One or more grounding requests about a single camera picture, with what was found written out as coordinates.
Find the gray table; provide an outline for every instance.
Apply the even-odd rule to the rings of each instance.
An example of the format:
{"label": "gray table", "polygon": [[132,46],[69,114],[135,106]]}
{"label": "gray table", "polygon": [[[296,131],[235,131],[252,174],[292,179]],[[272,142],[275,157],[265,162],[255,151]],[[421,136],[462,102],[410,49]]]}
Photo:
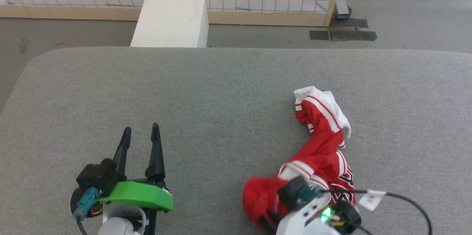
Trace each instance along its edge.
{"label": "gray table", "polygon": [[[331,90],[352,124],[357,188],[404,194],[437,235],[470,234],[472,56],[388,50],[71,48],[25,69],[0,116],[0,234],[79,234],[75,178],[133,128],[126,174],[141,177],[161,127],[175,210],[159,234],[262,234],[241,205],[309,139],[293,90]],[[374,235],[426,234],[410,205],[362,212]],[[95,234],[100,219],[84,226]]]}

